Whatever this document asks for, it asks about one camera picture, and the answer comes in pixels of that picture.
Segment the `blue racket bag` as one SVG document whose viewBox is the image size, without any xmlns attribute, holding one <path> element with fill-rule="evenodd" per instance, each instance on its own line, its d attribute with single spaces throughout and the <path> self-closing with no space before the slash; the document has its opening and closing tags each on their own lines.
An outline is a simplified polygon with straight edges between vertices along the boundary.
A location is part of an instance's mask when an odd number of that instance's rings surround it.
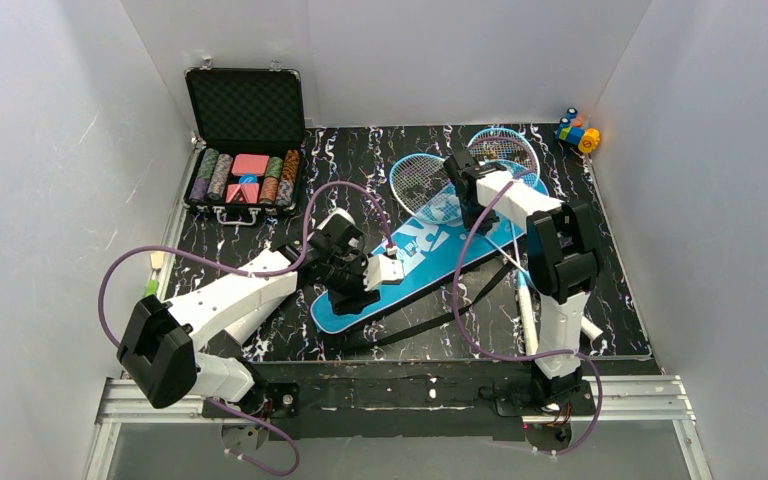
<svg viewBox="0 0 768 480">
<path fill-rule="evenodd" d="M 487 235 L 478 235 L 468 248 L 461 272 L 485 263 L 499 254 L 495 246 L 509 247 L 514 240 L 525 239 L 526 231 L 504 217 L 494 224 Z M 410 217 L 393 233 L 399 248 L 405 277 L 398 285 L 383 285 L 380 299 L 360 313 L 337 315 L 330 302 L 330 292 L 319 295 L 310 306 L 316 328 L 327 334 L 338 334 L 364 323 L 383 318 L 422 298 L 432 290 L 451 282 L 456 261 L 465 243 L 468 230 L 461 220 L 449 224 L 427 224 Z"/>
</svg>

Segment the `blue badminton racket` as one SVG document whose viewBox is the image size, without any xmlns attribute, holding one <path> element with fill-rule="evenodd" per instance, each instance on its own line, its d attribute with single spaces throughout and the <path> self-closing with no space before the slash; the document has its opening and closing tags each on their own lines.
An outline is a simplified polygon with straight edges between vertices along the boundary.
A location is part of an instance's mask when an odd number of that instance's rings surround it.
<svg viewBox="0 0 768 480">
<path fill-rule="evenodd" d="M 533 167 L 506 159 L 490 162 L 499 163 L 514 175 L 523 173 L 522 181 L 536 189 L 539 176 Z M 397 203 L 412 217 L 426 224 L 450 224 L 461 219 L 455 188 L 443 164 L 441 157 L 416 153 L 400 159 L 390 172 L 389 184 Z M 485 238 L 495 252 L 501 253 L 520 270 L 523 279 L 519 283 L 522 287 L 528 277 L 526 269 L 519 264 L 518 259 L 508 255 L 495 241 L 490 240 L 489 235 Z M 591 341 L 603 334 L 601 328 L 586 318 L 582 319 L 581 330 Z"/>
<path fill-rule="evenodd" d="M 479 161 L 503 161 L 514 175 L 521 174 L 520 180 L 529 187 L 535 187 L 540 180 L 539 165 L 534 149 L 525 137 L 508 128 L 490 127 L 481 130 L 470 140 L 468 149 Z M 520 320 L 523 329 L 523 344 L 527 355 L 533 355 L 538 350 L 538 334 L 532 306 L 531 294 L 528 288 L 527 270 L 520 264 L 523 256 L 519 251 L 517 226 L 510 221 L 513 239 L 514 256 L 510 258 L 517 264 L 517 297 Z"/>
</svg>

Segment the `white shuttlecock tube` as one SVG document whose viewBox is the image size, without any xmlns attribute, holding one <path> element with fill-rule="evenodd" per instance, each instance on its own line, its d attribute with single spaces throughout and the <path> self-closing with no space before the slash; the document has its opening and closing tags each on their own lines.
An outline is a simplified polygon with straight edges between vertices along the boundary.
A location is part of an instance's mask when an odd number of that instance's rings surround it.
<svg viewBox="0 0 768 480">
<path fill-rule="evenodd" d="M 357 274 L 348 271 L 349 259 L 359 253 L 362 233 L 347 211 L 337 208 L 314 229 L 307 233 L 303 245 L 295 248 L 285 245 L 276 251 L 268 250 L 250 263 L 251 267 L 294 266 L 285 273 L 260 280 L 267 287 L 259 303 L 242 315 L 225 331 L 237 343 L 244 344 L 270 317 L 281 303 L 301 286 L 355 287 L 361 284 Z"/>
</svg>

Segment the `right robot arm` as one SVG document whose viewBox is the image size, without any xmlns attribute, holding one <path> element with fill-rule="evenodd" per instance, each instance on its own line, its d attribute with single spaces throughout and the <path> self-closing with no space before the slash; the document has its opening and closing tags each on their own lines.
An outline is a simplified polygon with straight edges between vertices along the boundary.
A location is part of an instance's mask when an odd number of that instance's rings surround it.
<svg viewBox="0 0 768 480">
<path fill-rule="evenodd" d="M 538 347 L 521 358 L 532 365 L 527 397 L 536 408 L 566 403 L 582 383 L 584 308 L 603 267 L 589 205 L 544 195 L 467 151 L 449 156 L 444 170 L 461 207 L 467 244 L 499 216 L 524 230 L 526 268 L 540 297 Z"/>
</svg>

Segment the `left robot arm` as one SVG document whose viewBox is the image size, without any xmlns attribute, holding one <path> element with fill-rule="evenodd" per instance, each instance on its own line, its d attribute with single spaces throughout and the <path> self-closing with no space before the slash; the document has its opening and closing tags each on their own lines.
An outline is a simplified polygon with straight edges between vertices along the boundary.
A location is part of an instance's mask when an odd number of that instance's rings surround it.
<svg viewBox="0 0 768 480">
<path fill-rule="evenodd" d="M 396 247 L 365 253 L 363 233 L 336 209 L 312 231 L 301 249 L 266 249 L 235 273 L 165 302 L 149 295 L 134 307 L 117 358 L 149 403 L 162 409 L 187 395 L 241 402 L 259 384 L 241 360 L 205 353 L 226 329 L 248 339 L 301 286 L 331 292 L 338 315 L 355 314 L 376 302 L 384 284 L 404 278 Z"/>
</svg>

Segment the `colourful toy block train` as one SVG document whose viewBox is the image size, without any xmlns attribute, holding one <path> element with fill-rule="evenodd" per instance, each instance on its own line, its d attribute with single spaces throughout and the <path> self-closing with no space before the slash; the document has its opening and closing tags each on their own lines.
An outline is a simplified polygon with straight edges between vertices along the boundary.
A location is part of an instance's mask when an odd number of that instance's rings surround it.
<svg viewBox="0 0 768 480">
<path fill-rule="evenodd" d="M 570 107 L 560 118 L 554 138 L 575 147 L 583 154 L 590 154 L 599 146 L 601 133 L 595 128 L 586 127 L 579 111 Z"/>
</svg>

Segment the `black poker chip case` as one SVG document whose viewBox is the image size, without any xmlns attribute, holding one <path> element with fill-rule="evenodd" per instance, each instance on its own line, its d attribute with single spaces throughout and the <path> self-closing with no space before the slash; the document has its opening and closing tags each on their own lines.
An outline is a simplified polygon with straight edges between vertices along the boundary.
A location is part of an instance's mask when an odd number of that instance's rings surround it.
<svg viewBox="0 0 768 480">
<path fill-rule="evenodd" d="M 264 154 L 284 157 L 300 152 L 306 136 L 302 78 L 293 69 L 192 67 L 184 74 L 196 122 L 196 163 L 182 202 L 186 211 L 235 214 L 253 221 L 286 218 L 298 211 L 307 160 L 301 158 L 287 205 L 197 201 L 191 190 L 208 148 L 221 154 Z"/>
</svg>

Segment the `beige wooden block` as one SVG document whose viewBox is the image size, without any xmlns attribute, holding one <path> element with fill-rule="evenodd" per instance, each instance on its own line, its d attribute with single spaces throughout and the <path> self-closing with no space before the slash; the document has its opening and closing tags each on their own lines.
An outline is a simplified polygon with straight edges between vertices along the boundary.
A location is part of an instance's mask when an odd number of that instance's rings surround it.
<svg viewBox="0 0 768 480">
<path fill-rule="evenodd" d="M 165 262 L 165 253 L 155 250 L 150 253 L 150 267 L 153 271 L 159 271 L 163 268 Z"/>
</svg>

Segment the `green clip on rail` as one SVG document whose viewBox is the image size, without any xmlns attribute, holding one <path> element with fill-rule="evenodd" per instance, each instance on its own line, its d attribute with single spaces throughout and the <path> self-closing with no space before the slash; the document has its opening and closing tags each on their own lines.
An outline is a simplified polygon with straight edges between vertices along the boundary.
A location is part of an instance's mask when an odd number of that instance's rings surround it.
<svg viewBox="0 0 768 480">
<path fill-rule="evenodd" d="M 159 287 L 159 281 L 156 278 L 152 278 L 149 280 L 148 284 L 146 285 L 144 296 L 155 296 L 157 294 Z"/>
</svg>

